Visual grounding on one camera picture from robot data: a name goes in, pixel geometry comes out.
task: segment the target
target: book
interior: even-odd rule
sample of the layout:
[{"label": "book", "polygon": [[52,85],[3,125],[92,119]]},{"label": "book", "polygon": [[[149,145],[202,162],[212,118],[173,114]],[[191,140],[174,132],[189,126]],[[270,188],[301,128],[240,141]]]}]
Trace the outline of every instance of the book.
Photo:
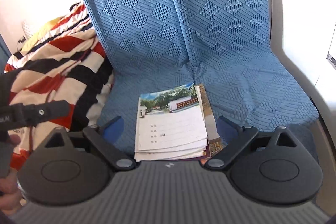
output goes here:
[{"label": "book", "polygon": [[223,145],[203,84],[140,95],[136,161],[206,160],[220,148]]}]

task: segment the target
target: yellow pillow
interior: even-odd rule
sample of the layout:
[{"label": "yellow pillow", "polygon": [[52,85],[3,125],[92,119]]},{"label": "yellow pillow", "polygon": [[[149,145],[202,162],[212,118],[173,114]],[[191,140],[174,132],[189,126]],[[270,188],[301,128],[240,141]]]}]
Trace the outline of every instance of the yellow pillow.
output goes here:
[{"label": "yellow pillow", "polygon": [[30,51],[34,45],[43,38],[47,32],[49,32],[53,26],[55,26],[63,17],[58,17],[53,20],[48,21],[46,24],[44,24],[34,35],[29,38],[25,44],[23,45],[20,52],[28,52]]}]

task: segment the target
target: human hand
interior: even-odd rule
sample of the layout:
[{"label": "human hand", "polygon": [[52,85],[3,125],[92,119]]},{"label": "human hand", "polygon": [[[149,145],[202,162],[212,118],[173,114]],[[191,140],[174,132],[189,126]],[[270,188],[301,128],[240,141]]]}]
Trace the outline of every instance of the human hand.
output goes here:
[{"label": "human hand", "polygon": [[[19,145],[20,141],[18,135],[10,136],[9,142],[14,146]],[[3,192],[3,195],[0,196],[0,210],[6,215],[11,215],[22,207],[20,204],[22,194],[17,187],[16,175],[17,171],[11,168],[8,176],[0,179],[0,191]]]}]

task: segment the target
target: chair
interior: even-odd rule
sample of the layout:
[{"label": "chair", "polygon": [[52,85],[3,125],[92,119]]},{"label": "chair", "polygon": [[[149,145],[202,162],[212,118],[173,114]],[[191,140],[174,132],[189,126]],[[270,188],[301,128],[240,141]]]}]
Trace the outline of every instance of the chair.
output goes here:
[{"label": "chair", "polygon": [[193,81],[204,84],[215,119],[262,131],[289,125],[316,157],[307,128],[318,112],[271,52],[268,0],[84,2],[115,71],[99,123],[122,116],[117,148],[134,153],[141,93]]}]

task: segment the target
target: blanket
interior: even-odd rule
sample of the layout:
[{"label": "blanket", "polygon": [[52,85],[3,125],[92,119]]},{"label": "blanket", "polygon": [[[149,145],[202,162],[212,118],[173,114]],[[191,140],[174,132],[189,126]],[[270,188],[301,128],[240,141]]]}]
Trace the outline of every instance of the blanket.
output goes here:
[{"label": "blanket", "polygon": [[98,41],[85,6],[79,3],[28,52],[7,62],[1,88],[10,105],[66,100],[66,117],[10,131],[21,143],[12,160],[20,168],[55,127],[79,131],[95,124],[113,85],[112,66]]}]

